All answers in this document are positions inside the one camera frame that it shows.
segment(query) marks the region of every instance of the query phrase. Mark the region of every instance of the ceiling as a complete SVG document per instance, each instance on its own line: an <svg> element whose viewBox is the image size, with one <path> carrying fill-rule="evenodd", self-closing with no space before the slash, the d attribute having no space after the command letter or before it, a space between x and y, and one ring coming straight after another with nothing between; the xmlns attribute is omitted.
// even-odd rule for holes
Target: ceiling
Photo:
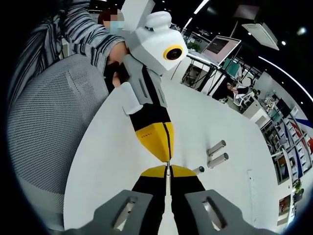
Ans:
<svg viewBox="0 0 313 235"><path fill-rule="evenodd" d="M267 72L279 82L297 103L302 104L303 111L313 120L312 102L309 97L289 77L284 75L272 65L258 58L261 56L277 66L281 67L294 77L309 93L313 94L313 78L310 73L311 62L309 53L312 52L312 43L309 43L309 36L312 28L308 25L309 2L284 1L284 0L210 0L202 10L194 15L194 11L202 0L185 1L181 0L154 0L156 3L153 12L169 11L172 15L172 22L183 28L188 19L192 17L187 29L199 32L204 29L209 32L207 37L212 40L218 33L222 36L230 36L238 18L233 15L239 4L257 5L261 7L260 20L265 22L279 41L279 51L262 46L241 26L245 23L252 23L251 20L239 19L234 38L242 40L242 49L238 56L250 66ZM90 8L101 10L110 5L117 4L121 9L124 0L91 0ZM297 35L299 28L305 27L307 33Z"/></svg>

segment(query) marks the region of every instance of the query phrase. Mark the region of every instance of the metal peg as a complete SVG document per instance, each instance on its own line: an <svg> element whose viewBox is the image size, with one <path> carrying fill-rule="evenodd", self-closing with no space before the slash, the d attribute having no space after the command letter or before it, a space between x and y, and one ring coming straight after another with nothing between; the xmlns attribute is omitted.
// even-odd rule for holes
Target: metal peg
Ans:
<svg viewBox="0 0 313 235"><path fill-rule="evenodd" d="M216 145L214 145L212 148L209 148L206 151L206 154L210 157L213 156L214 153L216 153L217 151L219 151L221 148L224 148L226 146L226 142L225 141L220 141L218 142Z"/></svg>
<svg viewBox="0 0 313 235"><path fill-rule="evenodd" d="M207 166L209 168L213 168L213 167L215 167L215 166L225 162L226 160L228 160L228 158L229 158L228 154L227 153L223 153L219 157L217 157L217 158L215 158L215 159L213 159L211 161L208 161L207 162Z"/></svg>
<svg viewBox="0 0 313 235"><path fill-rule="evenodd" d="M194 173L196 173L197 175L201 174L204 172L204 167L203 166L199 166L198 168L192 170Z"/></svg>

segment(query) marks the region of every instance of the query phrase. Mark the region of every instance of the striped shirt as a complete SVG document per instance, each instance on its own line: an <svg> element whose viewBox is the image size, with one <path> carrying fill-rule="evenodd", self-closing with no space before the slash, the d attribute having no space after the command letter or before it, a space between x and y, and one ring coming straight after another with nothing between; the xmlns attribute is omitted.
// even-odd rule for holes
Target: striped shirt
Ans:
<svg viewBox="0 0 313 235"><path fill-rule="evenodd" d="M58 15L44 19L31 32L9 85L9 108L33 78L60 60L62 36L75 53L90 58L91 64L104 73L111 49L124 39L110 34L103 25L92 20L89 1L70 1Z"/></svg>

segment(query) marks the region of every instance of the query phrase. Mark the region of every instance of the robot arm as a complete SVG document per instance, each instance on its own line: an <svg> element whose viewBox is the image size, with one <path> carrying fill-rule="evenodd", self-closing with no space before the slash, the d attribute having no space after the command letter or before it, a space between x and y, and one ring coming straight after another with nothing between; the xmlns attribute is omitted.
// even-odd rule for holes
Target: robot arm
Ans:
<svg viewBox="0 0 313 235"><path fill-rule="evenodd" d="M161 162L169 162L173 155L174 130L160 76L188 52L182 35L170 29L170 24L168 12L150 14L146 26L125 39L130 54L118 69L111 70L111 75L117 70L125 81L121 85L123 108L130 115L138 139Z"/></svg>

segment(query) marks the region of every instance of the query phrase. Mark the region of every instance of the desk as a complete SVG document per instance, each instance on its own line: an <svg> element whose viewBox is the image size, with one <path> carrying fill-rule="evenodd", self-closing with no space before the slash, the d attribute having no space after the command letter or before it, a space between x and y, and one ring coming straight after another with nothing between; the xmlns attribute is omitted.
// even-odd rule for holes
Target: desk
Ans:
<svg viewBox="0 0 313 235"><path fill-rule="evenodd" d="M251 121L255 122L261 129L270 121L270 117L260 102L257 101L253 96L252 98L254 99L254 102L247 108L243 115Z"/></svg>
<svg viewBox="0 0 313 235"><path fill-rule="evenodd" d="M165 72L163 77L180 83L186 74L187 69L192 64L192 66L201 69L201 73L198 76L199 78L206 76L207 74L207 77L203 78L200 82L201 84L197 90L203 94L208 94L209 90L212 89L209 95L213 95L225 79L225 76L222 76L222 78L218 80L222 73L215 70L219 69L220 67L214 65L214 63L204 54L192 51L190 49L188 51L189 52L186 58L184 58L177 66Z"/></svg>
<svg viewBox="0 0 313 235"><path fill-rule="evenodd" d="M266 142L258 126L220 102L184 85L162 79L168 113L175 130L171 164L205 172L199 179L238 206L243 218L259 228L273 229L278 218L277 180ZM103 203L123 189L131 189L140 174L161 162L136 138L115 89L90 123L73 160L65 191L64 227L79 228ZM209 169L206 149L220 140L229 154L225 163ZM247 171L253 175L251 187ZM163 221L172 216L166 205ZM161 224L159 234L175 234L174 220Z"/></svg>

